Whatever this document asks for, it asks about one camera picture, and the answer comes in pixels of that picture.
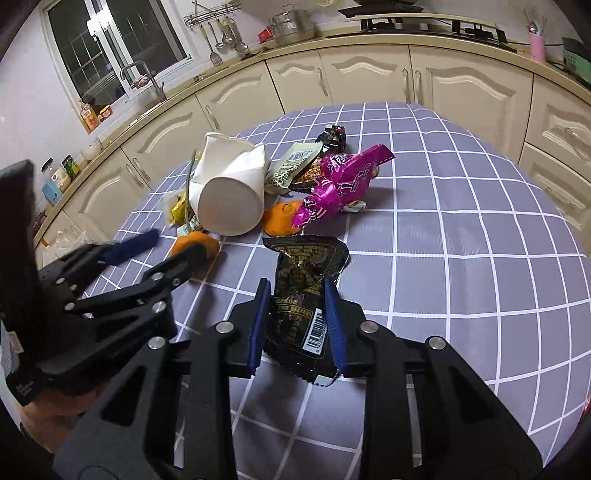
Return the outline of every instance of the cabinet door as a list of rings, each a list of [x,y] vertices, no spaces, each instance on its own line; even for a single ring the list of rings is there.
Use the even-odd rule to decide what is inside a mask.
[[[324,48],[320,57],[335,104],[414,100],[407,46]]]
[[[203,150],[204,136],[211,129],[191,95],[143,127],[121,149],[155,190],[166,175],[191,159],[193,150]]]
[[[49,245],[49,247],[54,247],[56,245],[60,245],[63,247],[67,247],[69,245],[74,246],[74,242],[78,239],[78,237],[82,234],[82,228],[77,226],[70,217],[66,215],[64,211],[61,211],[57,214],[57,216],[53,219],[51,225],[47,228],[43,235],[43,240]],[[49,255],[44,255],[46,248],[42,242],[37,245],[35,249],[35,257],[37,258],[37,267],[43,268],[53,260],[56,260],[58,257],[52,256],[51,258]],[[73,248],[65,249],[62,254],[65,255]]]
[[[112,239],[150,188],[117,149],[76,190],[64,210],[82,229]]]
[[[212,83],[196,95],[215,131],[226,135],[284,114],[263,61]]]
[[[317,50],[267,60],[286,112],[332,105],[326,73]]]
[[[533,74],[479,55],[410,47],[417,102],[519,160]]]
[[[538,76],[525,139],[591,181],[591,106]]]
[[[591,183],[527,143],[519,166],[552,198],[566,221],[578,231],[587,255],[591,254]]]

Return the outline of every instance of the white paper cup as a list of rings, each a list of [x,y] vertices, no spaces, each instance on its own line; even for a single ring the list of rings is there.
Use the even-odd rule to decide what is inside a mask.
[[[207,134],[189,185],[189,201],[203,229],[237,236],[256,227],[265,210],[266,170],[263,144]]]

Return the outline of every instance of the spatula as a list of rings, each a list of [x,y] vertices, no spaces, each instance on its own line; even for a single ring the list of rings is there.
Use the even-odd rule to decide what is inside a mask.
[[[207,45],[209,45],[209,50],[212,51],[212,54],[209,56],[209,60],[211,60],[216,67],[219,67],[223,63],[221,56],[213,51],[212,44],[209,42],[207,32],[205,31],[205,28],[203,28],[203,25],[199,24],[199,28],[201,30],[201,33],[203,34],[203,38],[205,38],[207,42]]]

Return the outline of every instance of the utensil rack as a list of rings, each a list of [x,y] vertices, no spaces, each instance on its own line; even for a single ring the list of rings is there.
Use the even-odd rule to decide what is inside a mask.
[[[197,9],[201,8],[202,11],[197,13]],[[199,25],[201,23],[207,22],[209,20],[214,20],[216,18],[225,17],[226,15],[234,15],[236,11],[242,8],[242,2],[240,0],[230,1],[227,4],[218,5],[216,7],[207,7],[203,8],[198,5],[195,5],[196,13],[192,15],[185,15],[183,20],[185,25],[187,25],[191,30],[195,25]]]

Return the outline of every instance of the person's hand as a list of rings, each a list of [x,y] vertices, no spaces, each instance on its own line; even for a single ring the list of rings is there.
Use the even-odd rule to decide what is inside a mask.
[[[69,397],[57,390],[45,390],[25,407],[17,405],[21,423],[33,440],[55,453],[72,432],[71,417],[88,410],[103,390],[104,385],[78,397]]]

